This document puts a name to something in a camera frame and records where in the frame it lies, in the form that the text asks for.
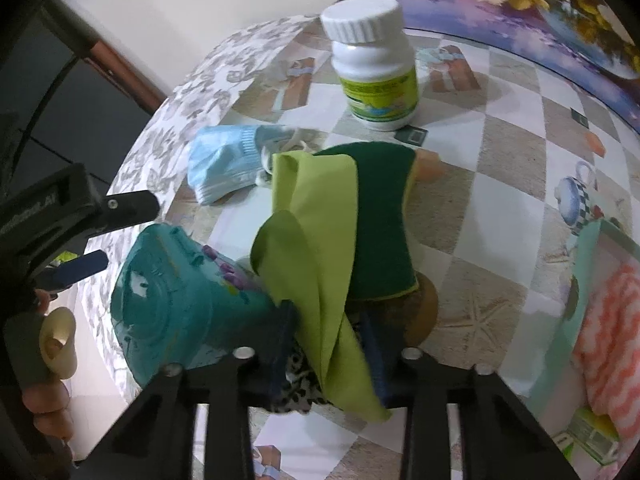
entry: pink striped cloth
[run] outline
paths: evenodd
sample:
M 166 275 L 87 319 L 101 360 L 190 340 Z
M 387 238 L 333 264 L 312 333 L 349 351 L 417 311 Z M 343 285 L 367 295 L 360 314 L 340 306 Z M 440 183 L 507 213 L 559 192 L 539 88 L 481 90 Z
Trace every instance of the pink striped cloth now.
M 609 415 L 620 436 L 618 461 L 598 476 L 612 478 L 640 437 L 640 272 L 623 264 L 592 295 L 574 348 L 587 398 Z

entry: finger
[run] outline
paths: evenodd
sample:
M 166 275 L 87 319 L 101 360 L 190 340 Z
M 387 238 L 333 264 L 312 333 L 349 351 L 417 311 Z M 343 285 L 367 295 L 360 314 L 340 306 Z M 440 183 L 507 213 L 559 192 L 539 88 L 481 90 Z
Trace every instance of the finger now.
M 55 436 L 65 442 L 74 436 L 74 422 L 67 410 L 36 415 L 33 417 L 33 425 L 40 433 Z
M 36 293 L 36 298 L 38 298 L 37 312 L 40 314 L 46 313 L 49 309 L 49 303 L 51 303 L 51 296 L 46 290 L 42 290 L 41 288 L 36 288 L 34 292 Z
M 31 413 L 56 412 L 69 404 L 69 392 L 62 381 L 34 384 L 22 392 L 22 403 Z

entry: gray floral pattern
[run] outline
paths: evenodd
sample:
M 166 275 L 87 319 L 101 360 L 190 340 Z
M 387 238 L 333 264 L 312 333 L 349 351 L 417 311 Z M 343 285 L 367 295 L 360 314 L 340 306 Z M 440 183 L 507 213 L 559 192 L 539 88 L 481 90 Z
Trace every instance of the gray floral pattern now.
M 220 43 L 156 110 L 116 175 L 110 194 L 153 192 L 162 221 L 182 183 L 191 139 L 202 126 L 218 124 L 231 105 L 313 17 L 295 16 L 245 28 Z M 139 387 L 124 360 L 111 324 L 111 291 L 136 237 L 148 224 L 92 238 L 86 252 L 103 250 L 110 265 L 79 283 L 77 302 L 98 350 L 127 402 Z

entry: bottle label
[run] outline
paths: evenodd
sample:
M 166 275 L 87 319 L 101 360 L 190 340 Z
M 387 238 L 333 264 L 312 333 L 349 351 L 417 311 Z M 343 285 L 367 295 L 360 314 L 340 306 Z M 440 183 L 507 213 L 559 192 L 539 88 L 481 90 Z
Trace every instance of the bottle label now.
M 340 82 L 353 115 L 366 121 L 386 123 L 402 119 L 418 104 L 415 68 L 386 81 L 358 83 L 340 78 Z

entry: metal screw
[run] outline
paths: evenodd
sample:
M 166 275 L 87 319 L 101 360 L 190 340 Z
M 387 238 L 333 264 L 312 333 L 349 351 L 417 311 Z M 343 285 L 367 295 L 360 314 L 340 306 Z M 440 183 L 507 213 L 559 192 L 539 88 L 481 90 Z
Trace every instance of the metal screw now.
M 494 367 L 486 363 L 478 363 L 476 364 L 476 373 L 478 375 L 491 375 L 494 373 Z
M 255 350 L 250 346 L 240 346 L 234 350 L 236 359 L 251 359 L 255 355 Z
M 167 377 L 175 377 L 176 375 L 182 373 L 182 365 L 180 363 L 169 363 L 167 365 L 164 365 L 164 368 L 162 368 L 162 373 Z
M 403 359 L 407 359 L 408 361 L 415 361 L 416 359 L 420 359 L 422 357 L 422 350 L 416 348 L 415 346 L 408 346 L 407 348 L 402 349 L 400 355 Z

